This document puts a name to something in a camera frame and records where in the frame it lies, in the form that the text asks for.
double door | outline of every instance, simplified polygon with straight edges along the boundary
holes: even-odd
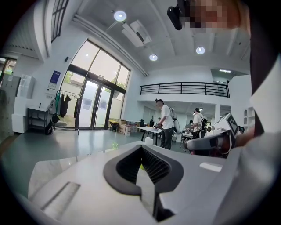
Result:
[[[79,129],[107,129],[113,90],[87,79],[82,96]]]

white t-shirt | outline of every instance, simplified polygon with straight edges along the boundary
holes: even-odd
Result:
[[[171,111],[170,108],[166,105],[163,105],[161,109],[161,118],[164,116],[167,116],[166,119],[163,122],[163,129],[169,129],[173,127],[173,119],[171,117]]]
[[[194,123],[200,123],[203,118],[204,118],[204,116],[201,113],[195,114],[193,122]],[[195,126],[193,132],[197,132],[198,130],[199,130],[198,126]]]

ceiling air conditioner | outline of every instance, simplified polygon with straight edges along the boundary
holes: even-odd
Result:
[[[123,25],[122,33],[133,43],[136,47],[141,47],[151,42],[151,37],[148,35],[148,32],[144,28],[144,26],[136,20],[132,22],[130,25]]]

white sleeve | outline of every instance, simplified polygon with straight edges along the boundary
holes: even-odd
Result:
[[[168,106],[166,106],[166,107],[164,108],[163,116],[169,116],[169,115],[170,115],[170,109],[169,109]]]
[[[198,115],[194,115],[193,122],[194,122],[194,123],[198,123]]]

man in white shirt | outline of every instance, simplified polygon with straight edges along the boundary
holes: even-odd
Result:
[[[199,138],[199,133],[200,133],[200,125],[201,121],[204,118],[204,116],[200,113],[199,108],[196,108],[194,110],[194,119],[193,119],[193,125],[191,126],[193,128],[193,137],[192,139],[197,139]]]
[[[158,125],[163,125],[162,128],[162,139],[160,147],[165,149],[171,149],[172,136],[173,136],[173,119],[171,117],[171,111],[168,106],[166,106],[161,99],[156,99],[156,107],[161,109],[161,120]]]

